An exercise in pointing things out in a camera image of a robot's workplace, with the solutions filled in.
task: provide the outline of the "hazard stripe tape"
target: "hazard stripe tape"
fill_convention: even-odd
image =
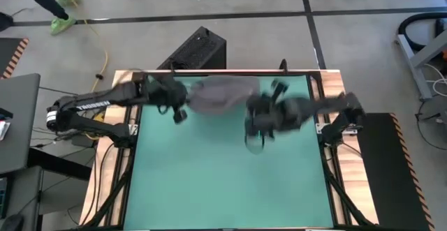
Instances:
[[[13,74],[15,67],[19,64],[19,59],[23,55],[23,52],[25,51],[25,48],[28,45],[29,40],[27,38],[24,38],[22,41],[20,41],[19,45],[17,46],[17,49],[15,50],[13,56],[11,57],[11,60],[8,63],[8,66],[6,66],[6,70],[1,75],[0,79],[10,78]]]
[[[400,144],[402,145],[402,151],[404,152],[404,157],[406,159],[408,169],[410,170],[410,175],[413,177],[414,187],[416,189],[416,192],[419,194],[420,205],[425,213],[425,219],[428,222],[428,228],[430,231],[435,231],[432,216],[430,214],[430,210],[428,209],[427,202],[425,201],[422,189],[420,188],[419,180],[416,176],[416,171],[414,170],[413,163],[411,162],[410,153],[406,147],[404,135],[402,134],[402,129],[400,128],[399,121],[397,120],[397,117],[394,113],[390,113],[390,116],[393,118],[397,136],[399,137]]]

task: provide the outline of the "teal mat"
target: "teal mat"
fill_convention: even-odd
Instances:
[[[271,91],[274,77],[259,78]],[[286,95],[309,96],[304,76],[281,79]],[[177,126],[172,111],[143,108],[125,230],[333,226],[313,120],[254,155],[243,105],[221,116],[187,113]]]

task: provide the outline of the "wooden table frame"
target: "wooden table frame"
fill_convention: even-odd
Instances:
[[[151,74],[163,74],[169,73],[169,70],[149,70]],[[250,73],[256,74],[270,74],[281,75],[284,74],[283,70],[179,70],[176,71],[177,75],[206,75],[206,74],[225,74],[225,75],[249,75]],[[337,96],[341,92],[344,92],[344,86],[342,77],[339,70],[289,70],[287,75],[306,75],[308,82],[312,84],[312,88],[309,88],[311,96],[318,98],[319,96]],[[132,79],[140,78],[138,71],[132,72],[129,70],[118,70],[115,73],[113,84],[116,82],[126,82]],[[105,123],[117,124],[121,122],[128,122],[134,124],[135,119],[140,116],[140,110],[138,107],[126,109],[124,107],[110,106],[105,112]],[[337,114],[319,115],[316,120],[319,122],[325,122],[327,120],[334,120]],[[344,142],[354,147],[358,151],[357,137],[345,137]],[[112,144],[112,141],[108,137],[103,137],[99,140],[96,150],[96,163],[101,164],[104,159],[104,154],[107,148]],[[329,150],[325,150],[327,157],[331,157],[332,154]],[[85,197],[84,208],[80,217],[80,224],[84,223],[84,219],[87,222],[90,220],[96,212],[96,205],[100,207],[107,196],[109,196],[112,186],[117,182],[119,176],[123,173],[128,157],[131,154],[130,150],[118,150],[112,148],[105,157],[101,181],[99,177],[96,177],[96,183],[94,181],[94,171],[92,170],[92,176],[90,176],[89,186]],[[373,223],[378,223],[372,195],[369,190],[369,184],[363,161],[355,152],[349,148],[338,148],[337,155],[331,158],[329,162],[330,169],[334,172],[338,180],[344,185],[344,189],[357,208],[365,215],[365,217]],[[100,172],[99,165],[96,166],[96,172]],[[101,184],[101,192],[94,197],[94,191],[98,190],[98,185]],[[101,222],[101,225],[118,225],[124,222],[125,210],[122,211],[122,207],[126,206],[127,197],[123,198],[123,195],[128,193],[129,185],[125,186],[119,195],[116,197],[115,203],[106,217]],[[332,219],[338,224],[351,224],[350,216],[347,216],[346,206],[340,201],[338,194],[332,188],[328,191],[331,204]],[[93,209],[89,213],[90,206],[93,205]]]

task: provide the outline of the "gray floor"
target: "gray floor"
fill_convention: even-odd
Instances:
[[[444,0],[309,0],[312,10],[361,10],[386,8],[422,8],[446,6]],[[18,14],[17,21],[46,21],[51,14],[32,0],[0,0],[0,11]],[[78,18],[125,18],[211,13],[255,13],[303,11],[302,0],[84,0],[78,10],[69,13]],[[425,144],[416,128],[414,114],[420,103],[418,91],[394,38],[399,23],[412,15],[335,15],[315,17],[316,29],[327,68],[342,70],[346,90],[354,91],[367,112],[394,112],[399,118],[413,164],[425,192],[438,230],[447,229],[447,151]],[[430,23],[409,29],[412,38],[422,43],[430,39]],[[95,37],[86,26],[76,25],[60,36],[51,37],[47,27],[13,27],[0,37],[27,37],[30,40],[14,75],[40,73],[41,86],[73,93],[88,92],[94,73],[103,64],[101,42],[110,53],[106,79],[100,88],[111,85],[113,73],[124,68],[156,68],[199,26],[211,29],[228,41],[229,68],[277,68],[286,58],[291,68],[318,68],[306,17],[244,18],[177,22],[140,22],[97,24]],[[44,127],[45,108],[63,94],[40,90],[35,126]],[[433,110],[428,103],[424,111]],[[427,138],[446,147],[445,132],[437,125],[422,125]],[[48,137],[37,133],[34,137]],[[55,155],[65,155],[79,148],[69,143],[45,147]],[[84,151],[69,156],[86,163],[93,153]],[[47,173],[45,185],[61,179]],[[43,213],[72,207],[77,221],[86,183],[68,180],[46,192]],[[43,230],[73,227],[66,211],[46,214]]]

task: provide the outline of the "white cable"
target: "white cable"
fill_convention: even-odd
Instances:
[[[428,67],[432,68],[433,70],[435,70],[435,71],[439,74],[439,76],[441,77],[441,79],[438,79],[438,80],[427,80],[427,82],[429,82],[429,83],[433,83],[433,85],[432,85],[433,91],[436,92],[436,94],[438,94],[438,95],[440,95],[440,96],[447,97],[447,94],[443,94],[443,93],[439,92],[438,90],[436,90],[436,85],[437,85],[439,82],[444,82],[444,84],[447,85],[447,79],[442,75],[441,71],[439,71],[439,70],[438,70],[436,67],[434,67],[433,65],[431,65],[431,64],[425,64],[425,66],[428,66]]]

